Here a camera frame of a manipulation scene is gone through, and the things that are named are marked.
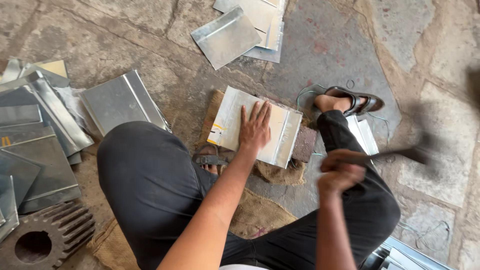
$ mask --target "person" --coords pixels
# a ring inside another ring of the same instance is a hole
[[[397,202],[364,155],[344,113],[370,98],[320,95],[318,127],[328,157],[319,208],[247,240],[228,227],[257,153],[270,140],[271,105],[241,111],[240,148],[221,176],[193,163],[184,144],[148,122],[115,127],[97,155],[100,186],[142,270],[353,270],[393,231]]]

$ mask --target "leg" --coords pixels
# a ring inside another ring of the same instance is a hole
[[[156,269],[216,176],[193,164],[177,137],[148,122],[110,131],[97,163],[100,186],[139,267]],[[248,244],[231,234],[227,243],[228,257]]]
[[[318,127],[327,152],[337,148],[362,151],[342,113],[349,108],[348,100],[345,103],[340,98],[328,99],[334,103],[321,106],[317,100],[315,102],[321,110],[325,109],[318,119]],[[342,108],[337,108],[340,105],[347,108],[338,110]],[[373,166],[367,168],[364,181],[347,190],[342,199],[353,257],[360,265],[392,233],[400,218],[400,210],[390,189]],[[316,222],[317,210],[254,239],[258,261],[276,270],[313,270]]]

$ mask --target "black leather sandal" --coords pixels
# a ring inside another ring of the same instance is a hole
[[[352,98],[352,106],[343,112],[345,117],[353,114],[362,115],[370,111],[377,111],[385,106],[385,102],[375,95],[352,92],[340,86],[328,88],[324,95],[336,98]],[[367,102],[360,104],[360,98],[366,98]]]
[[[199,153],[207,146],[215,147],[216,155],[200,155]],[[218,157],[218,147],[211,143],[205,143],[195,150],[192,160],[199,165],[228,165],[228,162]]]

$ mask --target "concrete floor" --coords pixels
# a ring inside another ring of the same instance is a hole
[[[382,97],[386,108],[367,117],[380,149],[418,134],[411,104],[428,103],[429,125],[444,138],[435,178],[398,158],[377,163],[401,207],[402,221],[432,230],[418,249],[461,270],[480,265],[479,112],[467,73],[480,68],[480,15],[474,0],[290,0],[280,64],[240,57],[214,71],[190,32],[220,12],[214,0],[0,0],[0,70],[9,56],[26,61],[64,59],[72,86],[90,88],[138,69],[175,135],[193,150],[214,89],[227,85],[294,106],[311,84],[346,86]],[[301,104],[310,116],[312,97]],[[113,214],[98,185],[97,144],[73,166],[83,202],[100,229]],[[318,136],[316,151],[323,152]],[[297,217],[316,208],[320,157],[305,184],[278,186],[251,177],[247,186]],[[396,238],[418,236],[398,227]],[[82,248],[61,269],[103,266]]]

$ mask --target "foot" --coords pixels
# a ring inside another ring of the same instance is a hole
[[[216,155],[215,147],[206,146],[198,154],[199,155]],[[200,165],[200,167],[202,167],[206,171],[209,171],[210,173],[218,174],[218,168],[216,165]]]
[[[361,105],[365,104],[365,102],[367,102],[366,98],[360,98]],[[340,110],[344,113],[352,107],[352,98],[336,98],[327,95],[319,95],[315,98],[315,106],[317,106],[321,112]]]

